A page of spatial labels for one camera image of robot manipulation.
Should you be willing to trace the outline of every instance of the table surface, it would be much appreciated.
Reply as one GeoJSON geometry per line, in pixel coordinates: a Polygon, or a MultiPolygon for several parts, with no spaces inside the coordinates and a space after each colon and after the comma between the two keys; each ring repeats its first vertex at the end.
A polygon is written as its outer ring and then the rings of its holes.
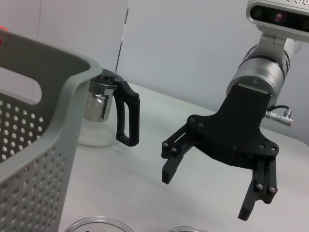
{"type": "Polygon", "coordinates": [[[191,149],[169,185],[161,182],[161,143],[190,115],[212,111],[131,85],[140,94],[140,143],[108,148],[78,146],[59,232],[85,217],[106,216],[134,232],[168,232],[193,226],[207,232],[309,230],[309,147],[262,129],[280,147],[278,193],[255,204],[248,221],[238,213],[252,172],[230,167],[191,149]]]}

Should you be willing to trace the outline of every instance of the black teapot handle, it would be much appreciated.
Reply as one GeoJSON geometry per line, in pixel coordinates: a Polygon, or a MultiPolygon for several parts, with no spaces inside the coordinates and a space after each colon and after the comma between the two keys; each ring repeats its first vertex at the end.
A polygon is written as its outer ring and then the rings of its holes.
{"type": "Polygon", "coordinates": [[[121,76],[115,74],[114,77],[112,82],[117,86],[114,91],[118,119],[116,139],[127,146],[136,146],[140,141],[140,95],[121,76]],[[129,108],[129,137],[125,135],[125,103],[129,108]]]}

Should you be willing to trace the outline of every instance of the gray plastic basket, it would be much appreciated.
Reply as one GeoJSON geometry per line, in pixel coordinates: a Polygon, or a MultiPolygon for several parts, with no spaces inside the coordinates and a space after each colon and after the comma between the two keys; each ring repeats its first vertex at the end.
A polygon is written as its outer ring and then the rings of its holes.
{"type": "Polygon", "coordinates": [[[0,67],[37,81],[37,104],[0,93],[0,232],[57,232],[95,61],[0,30],[0,67]]]}

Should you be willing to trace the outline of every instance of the bolt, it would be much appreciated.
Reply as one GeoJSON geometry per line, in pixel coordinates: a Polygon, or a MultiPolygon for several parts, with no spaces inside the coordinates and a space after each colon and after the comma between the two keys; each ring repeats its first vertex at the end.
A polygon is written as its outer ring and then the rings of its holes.
{"type": "Polygon", "coordinates": [[[257,184],[256,187],[257,187],[258,189],[263,189],[263,185],[261,185],[261,184],[257,184]]]}
{"type": "Polygon", "coordinates": [[[272,193],[277,192],[277,190],[276,190],[276,188],[275,188],[275,187],[270,187],[270,188],[269,188],[269,191],[271,191],[272,193]]]}
{"type": "Polygon", "coordinates": [[[259,82],[260,82],[260,80],[259,80],[259,78],[254,77],[254,78],[253,78],[253,82],[254,82],[254,83],[259,83],[259,82]]]}

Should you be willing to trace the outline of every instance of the cable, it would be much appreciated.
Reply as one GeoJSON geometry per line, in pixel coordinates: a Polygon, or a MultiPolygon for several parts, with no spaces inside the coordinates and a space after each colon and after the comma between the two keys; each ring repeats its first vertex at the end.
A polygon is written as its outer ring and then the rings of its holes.
{"type": "Polygon", "coordinates": [[[276,105],[276,106],[272,106],[272,107],[270,107],[270,108],[268,109],[268,111],[273,111],[273,110],[276,110],[276,109],[281,109],[281,108],[283,108],[283,109],[287,109],[287,110],[289,110],[289,109],[290,109],[290,107],[289,107],[289,106],[287,106],[287,105],[276,105]]]}

